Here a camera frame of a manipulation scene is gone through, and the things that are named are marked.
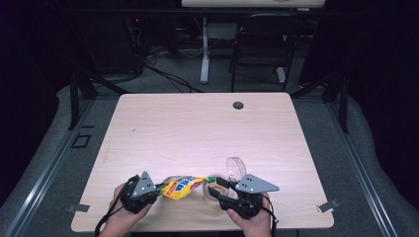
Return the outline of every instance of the snack bag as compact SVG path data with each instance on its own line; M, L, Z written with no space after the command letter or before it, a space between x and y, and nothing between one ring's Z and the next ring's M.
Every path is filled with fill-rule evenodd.
M213 183L215 177L171 176L163 181L165 185L160 190L160 194L178 200L186 197L194 188L205 182Z

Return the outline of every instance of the desk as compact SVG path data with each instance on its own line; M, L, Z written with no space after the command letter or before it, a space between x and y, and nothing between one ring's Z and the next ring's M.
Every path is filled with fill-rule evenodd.
M325 0L182 0L183 7L190 8L322 8ZM201 83L209 81L210 56L208 48L207 18L203 20L203 66ZM284 80L284 71L278 71L278 77Z
M236 110L234 102L244 108ZM146 170L155 184L172 175L226 175L226 159L280 187L270 193L278 228L328 228L330 212L293 103L285 93L123 95L116 107L71 228L93 231L114 188ZM181 199L159 197L133 231L236 230L202 188Z

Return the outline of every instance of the gray carpet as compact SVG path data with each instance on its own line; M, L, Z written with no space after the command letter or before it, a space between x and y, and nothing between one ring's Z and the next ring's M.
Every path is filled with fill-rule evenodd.
M308 41L301 44L292 71L289 92L296 90L298 71L303 63L303 56ZM214 48L211 51L209 83L199 82L201 74L201 57L189 58L182 54L157 55L155 67L176 74L189 81L192 86L205 92L228 92L230 74L228 47ZM63 156L53 182L34 216L26 226L24 236L93 236L93 234L74 233L70 229L73 213L66 211L71 203L78 203L91 168L99 151L107 126L118 101L118 96L102 85L95 85L100 96L93 102L91 110L81 121L76 132L91 135L86 148L69 148ZM119 84L133 93L179 93L168 80L160 75L144 69L135 80ZM35 155L21 182L0 211L2 220L0 235L4 236L15 216L21 209L25 199L36 184L43 169L56 155L56 150L66 136L69 126L69 90L64 88L58 93L60 108L55 120L44 138L39 151ZM300 236L381 236L377 221L371 211L364 191L359 185L350 164L350 156L340 136L335 119L330 115L328 106L323 104L314 92L304 99L293 100L302 130L306 137L320 180L328 199L336 198L341 206L333 215L335 225L329 229L300 230ZM387 207L391 220L399 232L399 236L418 236L419 214L396 191L391 181L382 171L374 153L368 123L362 116L359 106L350 100L348 125L350 136L366 165L373 183ZM184 236L207 236L215 233L184 233ZM280 230L278 236L295 236L293 230Z

